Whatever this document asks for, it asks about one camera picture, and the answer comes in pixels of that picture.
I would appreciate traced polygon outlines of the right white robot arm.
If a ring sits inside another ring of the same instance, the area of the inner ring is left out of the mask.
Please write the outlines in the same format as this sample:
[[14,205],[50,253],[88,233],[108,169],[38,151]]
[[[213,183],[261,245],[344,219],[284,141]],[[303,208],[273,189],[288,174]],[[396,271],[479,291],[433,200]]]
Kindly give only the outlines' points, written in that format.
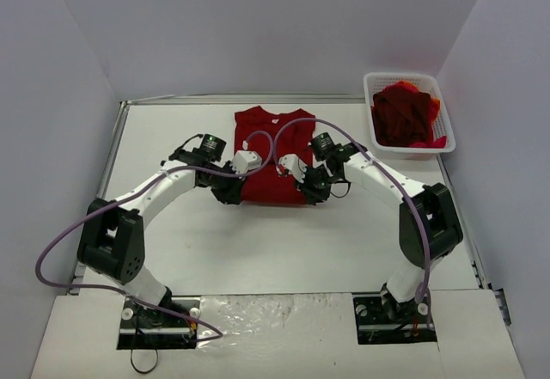
[[301,160],[290,169],[306,203],[328,200],[335,184],[360,186],[393,208],[398,217],[398,242],[404,260],[380,291],[383,315],[401,321],[427,295],[431,270],[463,240],[455,204],[442,183],[427,185],[379,162],[364,147],[335,144],[327,133],[309,145],[315,160]]

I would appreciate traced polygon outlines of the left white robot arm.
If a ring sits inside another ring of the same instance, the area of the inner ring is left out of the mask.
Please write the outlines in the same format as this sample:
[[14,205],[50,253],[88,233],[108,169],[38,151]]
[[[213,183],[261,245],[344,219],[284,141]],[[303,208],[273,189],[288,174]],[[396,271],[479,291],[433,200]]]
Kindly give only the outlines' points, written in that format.
[[144,233],[152,220],[179,196],[196,187],[211,189],[223,204],[241,203],[242,177],[262,163],[261,156],[238,150],[223,166],[226,143],[205,134],[192,150],[180,146],[161,162],[148,180],[113,201],[94,200],[88,213],[97,215],[82,228],[78,260],[112,280],[122,293],[144,302],[142,316],[154,326],[170,321],[175,305],[171,290],[145,266]]

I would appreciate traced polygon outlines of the dark red shirt in basket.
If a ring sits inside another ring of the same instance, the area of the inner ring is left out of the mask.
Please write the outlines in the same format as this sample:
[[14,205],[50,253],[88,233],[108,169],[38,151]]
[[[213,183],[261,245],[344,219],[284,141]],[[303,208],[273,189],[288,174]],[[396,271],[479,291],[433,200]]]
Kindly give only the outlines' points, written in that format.
[[388,147],[431,144],[431,104],[429,94],[402,84],[374,94],[371,114],[377,142]]

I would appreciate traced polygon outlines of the white plastic basket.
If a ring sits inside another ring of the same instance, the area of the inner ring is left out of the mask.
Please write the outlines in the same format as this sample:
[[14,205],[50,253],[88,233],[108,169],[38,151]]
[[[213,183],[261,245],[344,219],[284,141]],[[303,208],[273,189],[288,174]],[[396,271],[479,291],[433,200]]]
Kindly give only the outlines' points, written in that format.
[[431,159],[455,149],[455,137],[434,77],[371,72],[364,76],[371,142],[386,159]]

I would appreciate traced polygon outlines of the orange shirt in basket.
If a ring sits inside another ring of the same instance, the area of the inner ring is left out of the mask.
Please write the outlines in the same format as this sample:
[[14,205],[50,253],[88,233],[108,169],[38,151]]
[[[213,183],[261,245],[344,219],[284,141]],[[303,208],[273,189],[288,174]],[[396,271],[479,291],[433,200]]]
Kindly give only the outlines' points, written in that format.
[[399,146],[409,148],[442,149],[446,146],[446,135],[436,137],[434,126],[440,113],[440,100],[421,92],[415,85],[405,80],[394,87],[398,92],[397,138]]

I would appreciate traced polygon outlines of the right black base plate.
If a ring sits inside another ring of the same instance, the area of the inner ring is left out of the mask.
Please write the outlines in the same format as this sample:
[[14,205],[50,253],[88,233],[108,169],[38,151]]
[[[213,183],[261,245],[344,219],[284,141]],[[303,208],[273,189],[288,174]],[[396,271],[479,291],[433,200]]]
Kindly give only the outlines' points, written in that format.
[[357,342],[360,345],[406,345],[437,342],[427,299],[413,299],[396,308],[379,293],[352,295]]

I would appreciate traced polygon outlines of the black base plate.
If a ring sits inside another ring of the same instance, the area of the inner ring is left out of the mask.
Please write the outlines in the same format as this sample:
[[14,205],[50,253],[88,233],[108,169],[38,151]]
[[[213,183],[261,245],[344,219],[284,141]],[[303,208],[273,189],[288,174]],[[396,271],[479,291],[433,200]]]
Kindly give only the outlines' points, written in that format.
[[122,307],[117,350],[190,350],[197,347],[197,325],[166,315],[126,298]]
[[396,308],[379,293],[352,295],[357,342],[360,345],[406,345],[437,342],[427,299],[413,299]]

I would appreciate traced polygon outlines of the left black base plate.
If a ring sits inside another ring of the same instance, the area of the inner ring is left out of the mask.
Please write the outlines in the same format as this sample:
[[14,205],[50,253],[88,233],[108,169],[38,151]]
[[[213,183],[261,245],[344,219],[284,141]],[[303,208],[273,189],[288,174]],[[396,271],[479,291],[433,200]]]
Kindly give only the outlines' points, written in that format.
[[197,325],[166,315],[126,298],[122,307],[117,350],[190,350],[197,347]]

